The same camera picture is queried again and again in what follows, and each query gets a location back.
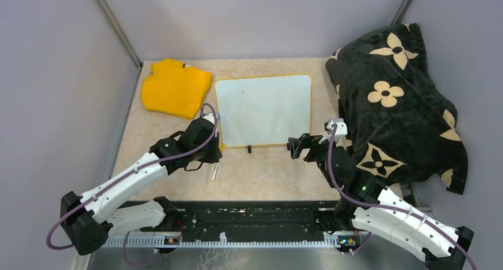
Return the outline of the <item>yellow framed whiteboard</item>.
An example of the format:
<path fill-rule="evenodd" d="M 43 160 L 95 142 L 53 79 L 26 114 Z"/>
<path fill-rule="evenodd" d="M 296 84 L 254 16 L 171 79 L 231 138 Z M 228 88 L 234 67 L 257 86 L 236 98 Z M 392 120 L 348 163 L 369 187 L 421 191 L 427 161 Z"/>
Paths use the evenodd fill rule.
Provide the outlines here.
<path fill-rule="evenodd" d="M 308 74 L 218 80 L 215 93 L 226 147 L 285 145 L 311 131 Z"/>

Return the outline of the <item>right corner metal post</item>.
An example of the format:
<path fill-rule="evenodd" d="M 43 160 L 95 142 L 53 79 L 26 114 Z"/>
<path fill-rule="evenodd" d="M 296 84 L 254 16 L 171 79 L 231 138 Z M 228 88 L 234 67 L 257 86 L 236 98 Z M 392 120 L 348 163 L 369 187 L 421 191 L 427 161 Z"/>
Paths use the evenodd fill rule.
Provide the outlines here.
<path fill-rule="evenodd" d="M 413 0 L 402 0 L 398 10 L 396 11 L 394 17 L 392 18 L 392 21 L 390 23 L 391 26 L 402 22 L 403 17 L 405 16 L 412 2 Z"/>

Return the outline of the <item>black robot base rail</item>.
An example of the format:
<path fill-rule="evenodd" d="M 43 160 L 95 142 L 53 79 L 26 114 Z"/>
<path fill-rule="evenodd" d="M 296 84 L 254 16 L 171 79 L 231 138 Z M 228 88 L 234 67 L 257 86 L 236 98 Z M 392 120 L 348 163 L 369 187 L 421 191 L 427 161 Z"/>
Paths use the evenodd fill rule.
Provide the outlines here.
<path fill-rule="evenodd" d="M 336 201 L 171 201 L 159 226 L 174 247 L 335 248 L 355 253 L 363 234 L 335 217 Z"/>

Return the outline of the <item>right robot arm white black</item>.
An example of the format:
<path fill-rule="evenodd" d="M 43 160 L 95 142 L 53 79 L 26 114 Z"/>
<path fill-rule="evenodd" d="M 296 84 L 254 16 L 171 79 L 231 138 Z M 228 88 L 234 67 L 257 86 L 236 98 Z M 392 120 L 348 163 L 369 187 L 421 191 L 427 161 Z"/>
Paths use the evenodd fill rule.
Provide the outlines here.
<path fill-rule="evenodd" d="M 286 145 L 293 159 L 307 149 L 304 161 L 315 162 L 340 194 L 328 223 L 320 222 L 324 231 L 367 231 L 413 254 L 427 269 L 463 269 L 465 263 L 477 268 L 468 254 L 474 232 L 443 224 L 396 195 L 381 177 L 402 164 L 375 145 L 367 145 L 360 163 L 331 136 L 302 134 Z"/>

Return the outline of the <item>left corner metal post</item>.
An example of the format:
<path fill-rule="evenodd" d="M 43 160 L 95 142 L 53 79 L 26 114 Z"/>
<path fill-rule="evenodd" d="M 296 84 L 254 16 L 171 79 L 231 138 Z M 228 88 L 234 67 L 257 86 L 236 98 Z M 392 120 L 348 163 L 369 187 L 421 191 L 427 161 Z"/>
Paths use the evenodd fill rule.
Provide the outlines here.
<path fill-rule="evenodd" d="M 103 17 L 107 21 L 109 27 L 114 33 L 115 37 L 119 41 L 120 45 L 123 47 L 123 50 L 128 55 L 129 59 L 132 63 L 138 68 L 141 69 L 143 67 L 143 62 L 140 60 L 138 54 L 130 43 L 126 33 L 122 29 L 122 26 L 119 23 L 119 20 L 116 18 L 113 10 L 109 6 L 106 0 L 94 0 L 101 11 Z"/>

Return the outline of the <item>white marker pen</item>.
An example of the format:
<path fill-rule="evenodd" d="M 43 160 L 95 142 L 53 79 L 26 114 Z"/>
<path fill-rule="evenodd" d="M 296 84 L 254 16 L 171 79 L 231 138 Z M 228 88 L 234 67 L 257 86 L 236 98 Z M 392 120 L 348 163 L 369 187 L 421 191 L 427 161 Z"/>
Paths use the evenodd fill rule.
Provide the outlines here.
<path fill-rule="evenodd" d="M 215 163 L 215 166 L 214 166 L 214 171 L 213 171 L 213 174 L 212 174 L 212 181 L 214 182 L 216 177 L 217 177 L 217 172 L 218 172 L 218 166 L 219 166 L 219 163 Z"/>

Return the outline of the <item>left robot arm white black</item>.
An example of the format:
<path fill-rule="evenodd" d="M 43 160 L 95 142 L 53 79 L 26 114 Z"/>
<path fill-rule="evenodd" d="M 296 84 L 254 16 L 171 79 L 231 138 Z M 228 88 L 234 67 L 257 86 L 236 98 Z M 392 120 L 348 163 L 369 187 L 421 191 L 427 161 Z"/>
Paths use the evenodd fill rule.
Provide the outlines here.
<path fill-rule="evenodd" d="M 178 215 L 166 198 L 155 198 L 142 205 L 123 207 L 133 195 L 166 178 L 177 170 L 188 170 L 193 161 L 219 162 L 217 124 L 219 116 L 205 114 L 190 122 L 185 131 L 177 131 L 158 140 L 128 169 L 80 195 L 70 191 L 61 198 L 61 226 L 80 255 L 95 252 L 106 240 L 121 232 L 139 228 L 175 228 Z"/>

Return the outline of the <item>corner metal post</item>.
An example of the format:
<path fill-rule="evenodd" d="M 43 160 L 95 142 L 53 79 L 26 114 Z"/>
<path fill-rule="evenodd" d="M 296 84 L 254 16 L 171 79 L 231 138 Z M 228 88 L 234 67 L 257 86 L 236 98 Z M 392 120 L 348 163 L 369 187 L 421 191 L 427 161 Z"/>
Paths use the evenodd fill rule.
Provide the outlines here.
<path fill-rule="evenodd" d="M 130 43 L 126 33 L 122 29 L 122 26 L 119 23 L 119 20 L 116 18 L 113 10 L 109 6 L 106 0 L 94 0 L 101 11 L 103 17 L 107 21 L 109 27 L 114 33 L 115 37 L 119 41 L 120 45 L 123 47 L 123 50 L 128 55 L 129 59 L 132 63 L 138 68 L 141 69 L 143 67 L 143 62 L 140 60 L 138 54 Z"/>
<path fill-rule="evenodd" d="M 412 2 L 413 0 L 402 0 L 398 10 L 396 11 L 394 17 L 392 18 L 392 21 L 390 23 L 391 26 L 402 22 L 403 17 L 405 16 Z"/>

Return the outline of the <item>black floral blanket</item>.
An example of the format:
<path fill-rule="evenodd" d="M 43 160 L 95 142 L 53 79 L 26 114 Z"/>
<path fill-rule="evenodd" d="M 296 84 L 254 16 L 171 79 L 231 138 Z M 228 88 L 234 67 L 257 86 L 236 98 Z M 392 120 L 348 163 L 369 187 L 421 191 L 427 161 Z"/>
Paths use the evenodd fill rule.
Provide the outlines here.
<path fill-rule="evenodd" d="M 367 33 L 336 50 L 325 64 L 348 126 L 356 168 L 386 185 L 438 175 L 449 192 L 464 193 L 466 148 L 457 109 L 428 73 L 416 23 Z"/>

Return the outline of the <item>yellow folded cloth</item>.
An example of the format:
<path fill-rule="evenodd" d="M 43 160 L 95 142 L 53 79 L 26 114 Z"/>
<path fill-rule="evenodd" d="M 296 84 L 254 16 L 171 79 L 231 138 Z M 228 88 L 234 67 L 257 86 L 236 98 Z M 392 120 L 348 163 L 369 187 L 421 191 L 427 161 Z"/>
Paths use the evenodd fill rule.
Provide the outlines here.
<path fill-rule="evenodd" d="M 144 79 L 142 104 L 150 111 L 193 119 L 212 81 L 210 72 L 175 59 L 163 59 L 151 65 L 151 73 Z"/>

